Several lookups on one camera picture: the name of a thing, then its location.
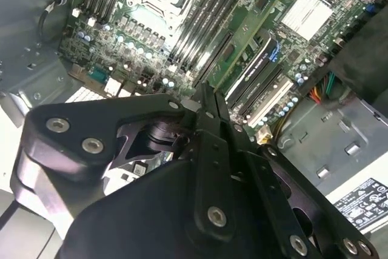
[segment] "gray metal panel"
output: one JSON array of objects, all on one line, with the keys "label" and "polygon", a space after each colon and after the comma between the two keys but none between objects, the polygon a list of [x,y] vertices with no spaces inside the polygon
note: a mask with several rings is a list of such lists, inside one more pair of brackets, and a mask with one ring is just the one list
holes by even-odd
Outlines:
[{"label": "gray metal panel", "polygon": [[0,258],[37,258],[53,230],[49,221],[18,209],[0,232]]},{"label": "gray metal panel", "polygon": [[[332,112],[305,100],[287,122],[278,145],[327,195],[388,151],[388,127],[373,113],[358,99]],[[355,153],[349,155],[346,150],[353,143],[359,149],[354,147]],[[324,166],[330,174],[320,179],[316,173]]]}]

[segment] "capacitor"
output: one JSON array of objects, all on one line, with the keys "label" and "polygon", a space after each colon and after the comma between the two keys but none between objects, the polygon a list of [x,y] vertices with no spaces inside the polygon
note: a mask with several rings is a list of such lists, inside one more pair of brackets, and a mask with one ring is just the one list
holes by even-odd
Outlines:
[{"label": "capacitor", "polygon": [[84,37],[84,40],[87,41],[87,42],[91,42],[93,40],[93,38],[91,36],[89,36],[89,35],[86,35]]},{"label": "capacitor", "polygon": [[84,32],[78,32],[77,33],[77,37],[79,37],[80,39],[83,39],[83,38],[85,38],[85,33]]},{"label": "capacitor", "polygon": [[135,43],[134,42],[129,42],[128,43],[128,48],[129,49],[134,49],[135,48]]},{"label": "capacitor", "polygon": [[103,30],[105,30],[106,32],[109,32],[112,28],[110,25],[108,24],[104,24],[104,26],[102,27]]},{"label": "capacitor", "polygon": [[152,59],[152,56],[153,56],[152,52],[147,52],[147,53],[145,54],[145,58],[148,59],[148,60],[151,60],[151,59]]},{"label": "capacitor", "polygon": [[124,41],[125,41],[125,37],[124,37],[124,36],[119,35],[119,36],[117,37],[117,42],[124,42]]}]

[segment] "screw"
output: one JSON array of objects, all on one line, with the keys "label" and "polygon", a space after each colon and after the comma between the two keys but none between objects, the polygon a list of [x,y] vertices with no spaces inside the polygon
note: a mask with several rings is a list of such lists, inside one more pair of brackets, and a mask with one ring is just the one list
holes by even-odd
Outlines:
[{"label": "screw", "polygon": [[173,109],[178,109],[179,108],[179,105],[177,105],[176,103],[173,103],[172,101],[169,102],[169,106],[172,107]]},{"label": "screw", "polygon": [[100,154],[104,150],[104,145],[97,139],[87,138],[82,142],[82,148],[91,154]]},{"label": "screw", "polygon": [[352,253],[352,254],[354,254],[354,255],[357,255],[357,253],[358,253],[357,248],[356,248],[356,246],[353,244],[352,241],[350,241],[348,238],[345,238],[345,239],[343,239],[343,243],[344,243],[346,249],[347,249],[350,253]]},{"label": "screw", "polygon": [[39,92],[34,93],[34,99],[35,100],[41,100],[42,95]]},{"label": "screw", "polygon": [[50,118],[46,122],[46,127],[55,133],[64,133],[69,130],[70,124],[62,118]]},{"label": "screw", "polygon": [[210,207],[207,211],[207,216],[216,227],[224,227],[226,225],[226,216],[218,207]]},{"label": "screw", "polygon": [[207,115],[209,118],[214,118],[214,115],[212,115],[210,112],[206,112],[206,115]]},{"label": "screw", "polygon": [[239,133],[242,133],[243,132],[243,128],[241,126],[239,126],[238,124],[235,124],[235,130]]},{"label": "screw", "polygon": [[299,236],[292,235],[290,237],[290,243],[294,250],[297,251],[297,253],[299,253],[301,256],[304,257],[307,255],[307,246]]},{"label": "screw", "polygon": [[267,148],[267,151],[268,151],[268,153],[270,153],[272,156],[277,156],[277,155],[278,155],[278,154],[276,154],[276,151],[273,150],[271,147],[268,147],[268,148]]},{"label": "screw", "polygon": [[368,254],[369,256],[372,256],[372,251],[369,249],[369,247],[367,246],[367,244],[365,244],[363,241],[358,241],[358,245],[360,246],[360,248],[361,248],[366,254]]}]

